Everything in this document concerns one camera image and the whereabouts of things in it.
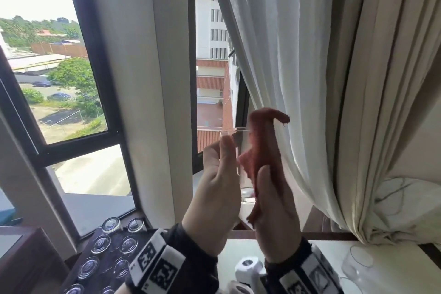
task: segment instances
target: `right hand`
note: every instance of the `right hand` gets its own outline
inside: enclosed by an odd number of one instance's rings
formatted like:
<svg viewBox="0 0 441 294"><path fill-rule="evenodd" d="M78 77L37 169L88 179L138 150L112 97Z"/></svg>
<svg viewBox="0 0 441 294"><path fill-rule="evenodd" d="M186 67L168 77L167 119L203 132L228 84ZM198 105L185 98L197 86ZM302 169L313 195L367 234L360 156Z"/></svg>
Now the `right hand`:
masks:
<svg viewBox="0 0 441 294"><path fill-rule="evenodd" d="M277 193L268 165L259 170L257 189L262 214L254 224L256 239L269 263L281 263L297 251L302 239L294 196L286 181L282 195Z"/></svg>

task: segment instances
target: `hand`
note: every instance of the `hand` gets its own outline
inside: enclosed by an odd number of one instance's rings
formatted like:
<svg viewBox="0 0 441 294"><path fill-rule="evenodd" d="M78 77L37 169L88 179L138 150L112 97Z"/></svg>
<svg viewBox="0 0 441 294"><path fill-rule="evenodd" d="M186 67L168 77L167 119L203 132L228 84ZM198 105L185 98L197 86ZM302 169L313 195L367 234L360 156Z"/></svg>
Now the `hand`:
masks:
<svg viewBox="0 0 441 294"><path fill-rule="evenodd" d="M236 146L223 136L204 149L204 174L184 215L182 226L193 241L216 257L224 248L240 211L240 185Z"/></svg>
<svg viewBox="0 0 441 294"><path fill-rule="evenodd" d="M294 197L286 182L282 196L277 193L268 165L259 170L257 189L262 214L254 224L256 239L268 262L281 263L297 251L302 239Z"/></svg>

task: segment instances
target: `black window frame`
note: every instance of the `black window frame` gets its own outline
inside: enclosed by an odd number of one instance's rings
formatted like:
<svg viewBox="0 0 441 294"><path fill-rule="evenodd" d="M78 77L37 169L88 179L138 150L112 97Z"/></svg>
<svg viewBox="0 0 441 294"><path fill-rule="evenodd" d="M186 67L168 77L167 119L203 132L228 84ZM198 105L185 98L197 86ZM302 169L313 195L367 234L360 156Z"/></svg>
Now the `black window frame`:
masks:
<svg viewBox="0 0 441 294"><path fill-rule="evenodd" d="M229 33L228 40L231 40L231 31L237 29L235 26L235 20L232 12L231 5L226 2L227 0L217 0L219 3L220 19L221 22L225 22L227 32ZM211 9L211 19L213 19L213 9ZM202 163L202 152L197 152L198 148L198 132L197 132L197 105L196 105L196 17L195 17L195 0L188 0L188 25L189 25L189 44L190 44L190 95L191 95L191 113L192 113L192 150L193 150L193 174L196 174L204 169ZM236 109L236 121L235 128L246 127L248 120L248 106L250 104L250 93L245 84L245 79L242 73L240 73L239 88L237 93L237 109ZM242 144L243 133L235 133L233 135L236 145L240 147Z"/></svg>
<svg viewBox="0 0 441 294"><path fill-rule="evenodd" d="M119 144L129 180L135 208L128 213L142 210L138 188L135 183L124 126L119 104L116 99L114 81L110 71L109 59L105 48L95 0L72 0L78 23L83 35L89 62L98 90L98 95L107 121L107 130L74 138L67 141L47 144L26 99L15 79L5 54L0 49L0 108L11 126L25 154L34 167L42 187L61 217L69 235L75 243L89 236L93 231L80 236L76 226L58 193L47 170L50 165L76 158L91 152Z"/></svg>

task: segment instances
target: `finger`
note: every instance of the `finger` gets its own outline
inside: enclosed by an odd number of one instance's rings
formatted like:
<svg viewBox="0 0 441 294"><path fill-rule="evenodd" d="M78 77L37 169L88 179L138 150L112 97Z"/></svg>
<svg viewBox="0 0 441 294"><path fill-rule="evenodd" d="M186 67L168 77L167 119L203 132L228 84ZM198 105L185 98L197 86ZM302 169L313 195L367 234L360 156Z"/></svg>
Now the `finger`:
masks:
<svg viewBox="0 0 441 294"><path fill-rule="evenodd" d="M262 213L268 213L280 202L271 180L269 165L262 166L257 174L257 190Z"/></svg>
<svg viewBox="0 0 441 294"><path fill-rule="evenodd" d="M207 169L209 167L218 168L219 154L219 142L207 146L202 152L202 163L204 165L204 169Z"/></svg>
<svg viewBox="0 0 441 294"><path fill-rule="evenodd" d="M220 163L218 174L237 172L236 145L231 135L220 139Z"/></svg>

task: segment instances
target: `white device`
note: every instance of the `white device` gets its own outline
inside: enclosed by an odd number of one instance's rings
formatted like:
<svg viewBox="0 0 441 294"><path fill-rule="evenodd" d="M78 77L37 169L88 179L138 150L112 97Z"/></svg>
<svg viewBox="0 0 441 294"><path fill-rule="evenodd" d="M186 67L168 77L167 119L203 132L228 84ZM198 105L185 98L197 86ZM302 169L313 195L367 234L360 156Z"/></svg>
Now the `white device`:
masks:
<svg viewBox="0 0 441 294"><path fill-rule="evenodd" d="M255 256L242 258L235 267L236 280L250 286L254 294L266 294L260 280L261 275L264 274L266 274L265 267Z"/></svg>

